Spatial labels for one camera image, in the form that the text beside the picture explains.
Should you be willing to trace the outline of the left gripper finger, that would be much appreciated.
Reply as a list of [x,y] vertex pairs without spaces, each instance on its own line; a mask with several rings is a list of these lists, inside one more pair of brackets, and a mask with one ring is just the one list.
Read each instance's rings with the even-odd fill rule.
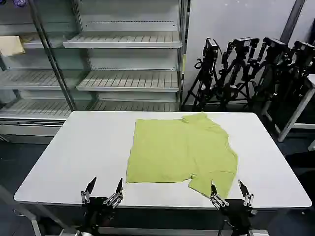
[[124,198],[122,190],[123,190],[123,179],[121,178],[116,188],[116,192],[113,193],[106,200],[104,200],[103,204],[112,208],[117,207]]
[[97,177],[94,177],[91,182],[88,183],[85,191],[81,191],[81,200],[82,204],[88,204],[90,203],[90,196],[93,191],[93,188],[95,186]]

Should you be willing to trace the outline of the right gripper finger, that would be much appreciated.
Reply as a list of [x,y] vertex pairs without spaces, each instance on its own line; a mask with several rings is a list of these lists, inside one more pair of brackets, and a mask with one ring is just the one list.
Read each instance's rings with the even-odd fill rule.
[[240,187],[240,190],[241,190],[241,193],[244,197],[244,206],[247,206],[247,207],[252,207],[252,202],[253,202],[253,199],[254,199],[254,194],[251,194],[247,187],[241,182],[241,180],[239,179],[238,180],[238,184],[239,184],[239,187]]
[[228,202],[221,198],[214,184],[211,184],[211,194],[209,199],[217,210],[221,210],[221,208],[228,206]]

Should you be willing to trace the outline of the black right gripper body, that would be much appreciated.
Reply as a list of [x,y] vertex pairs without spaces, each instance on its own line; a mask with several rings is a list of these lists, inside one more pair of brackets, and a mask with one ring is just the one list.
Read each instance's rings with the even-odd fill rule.
[[233,229],[250,229],[249,218],[252,216],[252,204],[242,199],[227,199],[220,207],[220,212],[228,218]]

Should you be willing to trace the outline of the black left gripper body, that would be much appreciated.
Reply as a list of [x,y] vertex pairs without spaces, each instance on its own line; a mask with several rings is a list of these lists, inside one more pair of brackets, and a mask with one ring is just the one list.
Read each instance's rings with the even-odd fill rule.
[[119,196],[107,197],[83,197],[85,209],[83,231],[98,232],[100,226],[109,221],[119,204]]

